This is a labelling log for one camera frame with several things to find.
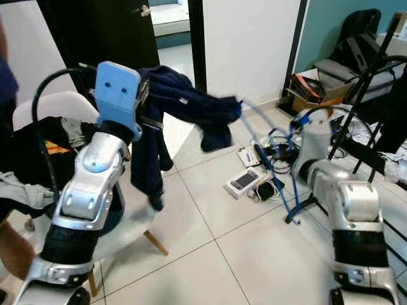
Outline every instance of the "black door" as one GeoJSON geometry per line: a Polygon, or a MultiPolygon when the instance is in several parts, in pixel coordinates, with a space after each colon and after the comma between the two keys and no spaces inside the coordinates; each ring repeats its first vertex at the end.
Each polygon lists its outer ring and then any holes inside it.
{"type": "MultiPolygon", "coordinates": [[[[148,0],[38,0],[67,67],[110,60],[136,69],[158,65],[148,0]]],[[[94,76],[73,77],[89,97],[94,76]]]]}

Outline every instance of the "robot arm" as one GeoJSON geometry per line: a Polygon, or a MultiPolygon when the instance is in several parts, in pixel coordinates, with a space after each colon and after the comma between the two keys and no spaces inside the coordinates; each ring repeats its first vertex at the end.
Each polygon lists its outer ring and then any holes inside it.
{"type": "Polygon", "coordinates": [[[328,208],[335,249],[333,272],[341,285],[331,291],[331,304],[398,305],[377,190],[326,160],[330,137],[326,113],[312,113],[303,126],[293,174],[328,208]]]}
{"type": "Polygon", "coordinates": [[[93,268],[92,255],[106,221],[113,186],[129,160],[128,145],[141,137],[135,122],[140,75],[104,62],[97,69],[96,101],[100,132],[75,159],[42,252],[34,258],[14,304],[86,305],[81,287],[93,268]]]}

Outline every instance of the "black backpack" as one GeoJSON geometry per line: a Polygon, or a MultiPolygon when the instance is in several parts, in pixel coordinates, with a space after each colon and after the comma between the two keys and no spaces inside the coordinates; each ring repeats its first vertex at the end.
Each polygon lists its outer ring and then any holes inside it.
{"type": "Polygon", "coordinates": [[[356,11],[343,23],[338,43],[330,59],[362,74],[375,61],[380,46],[376,33],[381,18],[379,10],[356,11]]]}

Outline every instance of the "smartphone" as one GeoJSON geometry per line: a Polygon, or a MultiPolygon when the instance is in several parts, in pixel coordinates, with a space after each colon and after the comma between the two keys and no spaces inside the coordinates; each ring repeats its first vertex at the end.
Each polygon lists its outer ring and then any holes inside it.
{"type": "Polygon", "coordinates": [[[248,170],[247,173],[245,173],[239,179],[231,181],[230,184],[240,190],[244,189],[258,177],[259,176],[255,172],[253,172],[252,170],[248,170]]]}

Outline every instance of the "person's arm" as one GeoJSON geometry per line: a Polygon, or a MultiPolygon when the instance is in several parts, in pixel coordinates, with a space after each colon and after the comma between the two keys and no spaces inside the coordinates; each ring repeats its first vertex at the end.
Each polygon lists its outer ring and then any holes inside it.
{"type": "Polygon", "coordinates": [[[8,222],[0,226],[0,258],[7,270],[24,280],[35,256],[31,244],[19,235],[8,222]]]}
{"type": "Polygon", "coordinates": [[[7,41],[6,35],[4,34],[3,30],[3,24],[1,22],[1,16],[0,16],[0,54],[4,61],[7,61],[7,41]]]}

